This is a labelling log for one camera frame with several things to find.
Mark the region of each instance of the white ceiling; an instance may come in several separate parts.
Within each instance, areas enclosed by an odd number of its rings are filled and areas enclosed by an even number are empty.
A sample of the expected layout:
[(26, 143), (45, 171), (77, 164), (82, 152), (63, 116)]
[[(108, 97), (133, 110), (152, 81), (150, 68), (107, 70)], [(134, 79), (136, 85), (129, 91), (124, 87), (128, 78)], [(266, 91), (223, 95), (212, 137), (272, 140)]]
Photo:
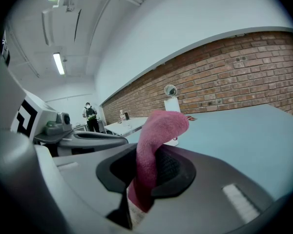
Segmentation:
[(57, 1), (19, 0), (7, 17), (7, 44), (11, 61), (9, 69), (23, 78), (60, 76), (53, 53), (60, 52), (68, 77), (92, 76), (110, 38), (118, 25), (138, 6), (125, 0), (74, 0), (80, 8), (75, 43), (70, 46), (48, 46), (42, 29), (42, 11)]

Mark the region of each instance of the white wall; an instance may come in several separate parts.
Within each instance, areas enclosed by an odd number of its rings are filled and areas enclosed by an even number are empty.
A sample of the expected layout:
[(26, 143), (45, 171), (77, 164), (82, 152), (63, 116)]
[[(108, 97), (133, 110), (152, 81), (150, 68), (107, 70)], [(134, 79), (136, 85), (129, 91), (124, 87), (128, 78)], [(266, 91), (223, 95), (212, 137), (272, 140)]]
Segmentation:
[(111, 38), (94, 78), (98, 102), (189, 49), (265, 30), (293, 31), (277, 0), (146, 0)]
[(93, 78), (34, 78), (22, 79), (22, 87), (35, 94), (49, 106), (59, 112), (66, 112), (73, 126), (84, 124), (82, 112), (86, 102), (97, 110), (98, 116), (104, 118), (94, 90)]

